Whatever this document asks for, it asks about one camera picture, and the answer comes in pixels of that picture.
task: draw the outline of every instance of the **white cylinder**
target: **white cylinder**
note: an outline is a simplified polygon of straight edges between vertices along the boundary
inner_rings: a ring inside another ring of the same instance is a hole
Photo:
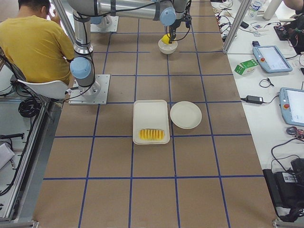
[[[270,20],[275,14],[277,8],[280,6],[282,0],[271,0],[268,8],[266,9],[263,19]]]

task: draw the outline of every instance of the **black hair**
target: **black hair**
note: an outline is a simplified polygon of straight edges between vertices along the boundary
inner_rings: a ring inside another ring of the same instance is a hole
[[[18,0],[19,9],[21,6],[30,7],[33,11],[40,10],[43,6],[46,7],[46,13],[49,13],[51,3],[49,0]]]

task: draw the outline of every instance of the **green and white box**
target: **green and white box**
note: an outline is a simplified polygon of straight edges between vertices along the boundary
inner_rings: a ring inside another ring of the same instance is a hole
[[[239,75],[245,75],[255,70],[258,63],[254,60],[248,60],[237,65],[234,69]]]

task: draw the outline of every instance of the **yellow shirt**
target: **yellow shirt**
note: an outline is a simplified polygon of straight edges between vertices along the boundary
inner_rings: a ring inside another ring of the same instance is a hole
[[[30,16],[0,23],[0,46],[8,60],[20,68],[28,82],[61,80],[69,83],[73,44],[55,22]]]

